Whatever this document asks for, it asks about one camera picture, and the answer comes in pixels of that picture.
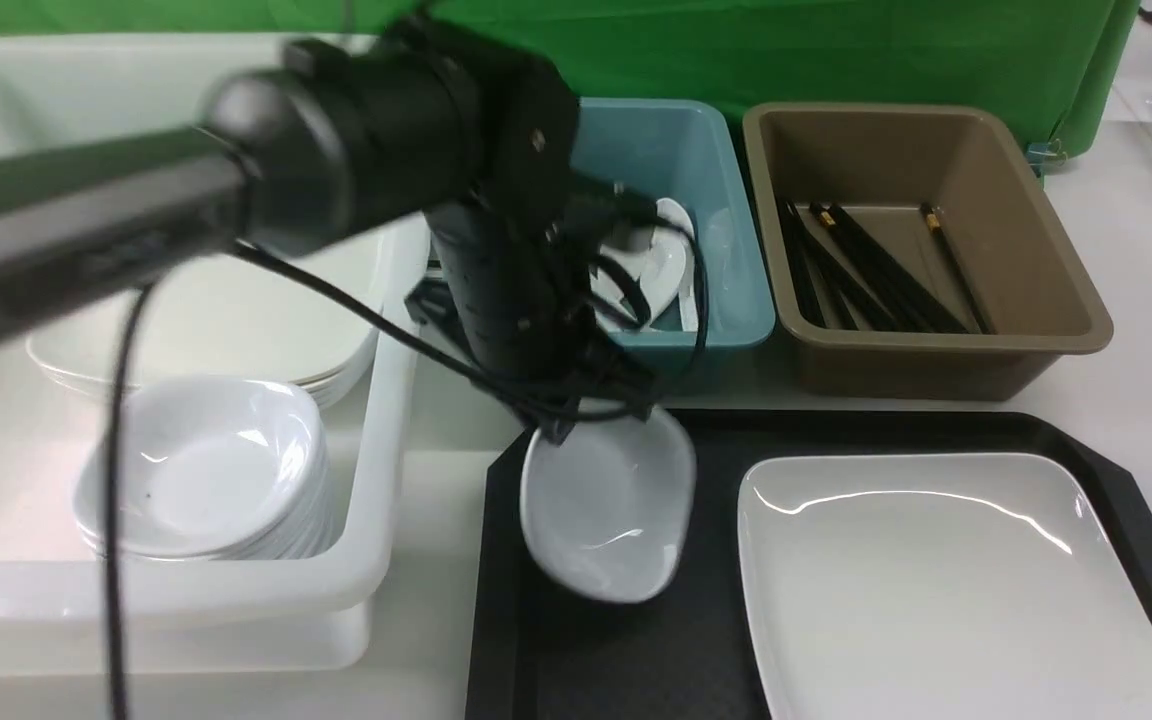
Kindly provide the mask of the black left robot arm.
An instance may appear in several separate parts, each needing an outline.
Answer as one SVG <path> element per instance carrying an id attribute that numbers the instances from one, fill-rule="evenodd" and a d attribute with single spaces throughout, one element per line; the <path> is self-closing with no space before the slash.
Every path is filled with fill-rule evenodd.
<path id="1" fill-rule="evenodd" d="M 394 18 L 364 53 L 287 41 L 223 79 L 192 126 L 0 158 L 0 343 L 207 255 L 293 275 L 291 258 L 422 213 L 442 282 L 406 304 L 467 363 L 348 306 L 561 442 L 645 420 L 660 382 L 596 323 L 611 225 L 650 225 L 573 172 L 579 94 L 548 58 L 447 20 Z"/>

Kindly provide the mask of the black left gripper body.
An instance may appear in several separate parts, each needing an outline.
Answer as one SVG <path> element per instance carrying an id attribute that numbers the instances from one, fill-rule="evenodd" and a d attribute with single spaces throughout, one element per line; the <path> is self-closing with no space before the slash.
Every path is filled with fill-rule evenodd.
<path id="1" fill-rule="evenodd" d="M 462 361 L 426 356 L 494 397 L 520 420 L 643 420 L 657 402 L 657 374 L 599 324 L 644 328 L 646 300 L 628 310 L 599 300 L 591 273 L 628 282 L 602 253 L 614 232 L 647 228 L 646 200 L 568 196 L 558 214 L 526 229 L 482 200 L 445 202 L 426 213 L 442 275 L 408 293 L 406 306 L 456 346 Z"/>

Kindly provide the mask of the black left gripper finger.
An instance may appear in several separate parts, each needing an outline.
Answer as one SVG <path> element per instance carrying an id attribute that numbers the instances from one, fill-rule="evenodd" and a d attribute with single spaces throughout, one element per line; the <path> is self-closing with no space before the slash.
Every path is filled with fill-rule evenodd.
<path id="1" fill-rule="evenodd" d="M 579 410 L 536 410 L 536 432 L 552 445 L 562 445 L 584 419 Z"/>

